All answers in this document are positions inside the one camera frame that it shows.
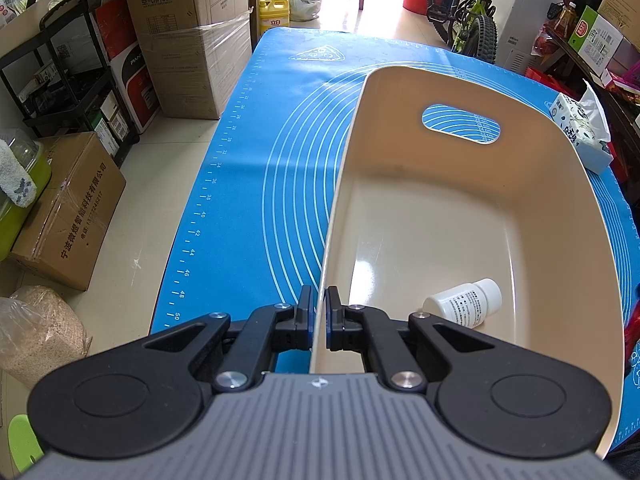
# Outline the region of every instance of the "tissue pack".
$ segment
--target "tissue pack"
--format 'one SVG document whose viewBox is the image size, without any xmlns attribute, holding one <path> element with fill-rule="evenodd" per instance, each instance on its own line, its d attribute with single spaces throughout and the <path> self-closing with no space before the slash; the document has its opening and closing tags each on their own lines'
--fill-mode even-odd
<svg viewBox="0 0 640 480">
<path fill-rule="evenodd" d="M 601 174 L 613 160 L 606 140 L 594 131 L 583 106 L 562 93 L 549 108 L 551 118 L 574 145 L 582 165 L 593 173 Z"/>
</svg>

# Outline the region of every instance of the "ridged gray surface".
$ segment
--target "ridged gray surface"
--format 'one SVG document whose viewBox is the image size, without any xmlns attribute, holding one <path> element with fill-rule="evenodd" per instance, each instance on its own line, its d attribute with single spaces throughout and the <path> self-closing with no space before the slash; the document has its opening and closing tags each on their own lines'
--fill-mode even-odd
<svg viewBox="0 0 640 480">
<path fill-rule="evenodd" d="M 89 462 L 50 453 L 25 480 L 593 480 L 618 476 L 590 453 L 509 460 L 452 434 L 420 396 L 372 374 L 268 374 L 216 398 L 176 442 L 145 456 Z"/>
</svg>

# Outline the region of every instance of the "blue silicone mat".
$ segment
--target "blue silicone mat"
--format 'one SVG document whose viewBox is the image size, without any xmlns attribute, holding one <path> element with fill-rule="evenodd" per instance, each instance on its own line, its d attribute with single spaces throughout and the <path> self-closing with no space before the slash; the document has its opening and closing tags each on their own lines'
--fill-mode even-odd
<svg viewBox="0 0 640 480">
<path fill-rule="evenodd" d="M 342 147 L 366 75 L 407 65 L 471 80 L 547 112 L 556 93 L 501 68 L 439 48 L 343 32 L 276 28 L 260 40 L 226 106 L 180 221 L 152 332 L 207 312 L 245 319 L 261 305 L 318 290 Z M 490 141 L 493 121 L 448 107 L 423 120 Z M 636 301 L 640 243 L 610 170 L 590 174 L 618 269 L 625 321 Z M 305 372 L 309 352 L 278 370 Z M 640 424 L 640 356 L 626 378 L 614 445 Z"/>
</svg>

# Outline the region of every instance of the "tile floor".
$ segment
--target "tile floor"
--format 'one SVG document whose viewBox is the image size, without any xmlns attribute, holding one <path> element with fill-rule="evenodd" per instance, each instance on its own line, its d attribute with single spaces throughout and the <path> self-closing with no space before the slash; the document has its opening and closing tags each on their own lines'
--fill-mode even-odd
<svg viewBox="0 0 640 480">
<path fill-rule="evenodd" d="M 426 17 L 403 9 L 402 0 L 365 0 L 362 12 L 358 0 L 323 0 L 317 20 L 297 25 L 444 46 Z M 88 291 L 70 290 L 4 263 L 0 295 L 21 285 L 52 286 L 93 336 L 91 353 L 146 335 L 182 210 L 217 124 L 158 116 L 131 149 L 122 165 L 127 186 Z M 28 391 L 3 373 L 1 393 L 0 473 L 10 478 L 15 466 L 5 428 L 12 416 L 26 412 Z"/>
</svg>

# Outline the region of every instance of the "tissue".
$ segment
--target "tissue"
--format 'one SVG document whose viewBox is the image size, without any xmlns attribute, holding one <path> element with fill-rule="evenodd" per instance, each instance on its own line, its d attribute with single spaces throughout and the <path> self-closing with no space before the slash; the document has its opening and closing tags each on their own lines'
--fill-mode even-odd
<svg viewBox="0 0 640 480">
<path fill-rule="evenodd" d="M 593 88 L 585 83 L 587 90 L 580 101 L 559 93 L 549 111 L 551 118 L 574 145 L 582 165 L 593 173 L 601 174 L 613 160 L 607 146 L 611 134 L 600 101 Z"/>
</svg>

